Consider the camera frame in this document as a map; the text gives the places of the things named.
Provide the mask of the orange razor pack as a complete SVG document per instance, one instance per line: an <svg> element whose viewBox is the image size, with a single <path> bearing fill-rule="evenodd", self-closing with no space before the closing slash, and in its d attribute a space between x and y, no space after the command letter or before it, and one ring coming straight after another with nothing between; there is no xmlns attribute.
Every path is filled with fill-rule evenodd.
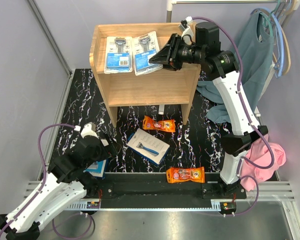
<svg viewBox="0 0 300 240"><path fill-rule="evenodd" d="M171 167L166 172L167 182L174 183L205 183L205 169L204 167L198 168L176 168Z"/></svg>
<svg viewBox="0 0 300 240"><path fill-rule="evenodd" d="M174 133L176 131L176 124L174 119L155 121L151 117L145 116L142 121L142 129Z"/></svg>

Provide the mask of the Gillette razor blister pack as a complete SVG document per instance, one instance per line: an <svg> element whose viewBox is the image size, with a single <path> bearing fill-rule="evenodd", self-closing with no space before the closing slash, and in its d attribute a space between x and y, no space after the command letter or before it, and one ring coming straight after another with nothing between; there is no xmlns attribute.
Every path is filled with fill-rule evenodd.
<svg viewBox="0 0 300 240"><path fill-rule="evenodd" d="M108 36L105 50L105 74L130 73L133 70L132 37Z"/></svg>

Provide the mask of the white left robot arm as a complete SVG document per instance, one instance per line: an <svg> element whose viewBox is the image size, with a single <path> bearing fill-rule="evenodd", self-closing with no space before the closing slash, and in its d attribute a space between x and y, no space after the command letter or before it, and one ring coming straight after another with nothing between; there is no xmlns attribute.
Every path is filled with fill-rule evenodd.
<svg viewBox="0 0 300 240"><path fill-rule="evenodd" d="M114 158L119 148L106 133L79 137L75 146L49 164L42 181L14 211L0 214L0 234L8 240L36 240L71 203L100 193L99 180L87 168Z"/></svg>

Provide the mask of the blue Harry's razor box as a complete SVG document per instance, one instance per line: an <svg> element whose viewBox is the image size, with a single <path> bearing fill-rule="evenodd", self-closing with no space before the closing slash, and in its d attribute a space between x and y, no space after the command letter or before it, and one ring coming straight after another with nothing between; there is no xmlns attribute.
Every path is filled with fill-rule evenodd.
<svg viewBox="0 0 300 240"><path fill-rule="evenodd" d="M93 177L97 179L104 179L105 178L105 170L107 168L108 160L105 159L103 161L96 161L91 164L85 172L90 173Z"/></svg>

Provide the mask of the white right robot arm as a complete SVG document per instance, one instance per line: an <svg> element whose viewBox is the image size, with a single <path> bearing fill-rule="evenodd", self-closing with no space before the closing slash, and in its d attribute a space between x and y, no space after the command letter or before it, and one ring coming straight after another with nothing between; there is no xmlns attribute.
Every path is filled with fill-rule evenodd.
<svg viewBox="0 0 300 240"><path fill-rule="evenodd" d="M213 193L229 198L238 189L241 160L253 142L263 139L268 129L260 125L242 86L243 64L238 47L235 52L221 50L220 31L215 22L200 22L192 30L191 20L182 20L181 35L173 33L164 47L149 59L151 64L178 71L184 63L198 64L212 79L232 124L232 132L221 139L225 151L223 167Z"/></svg>

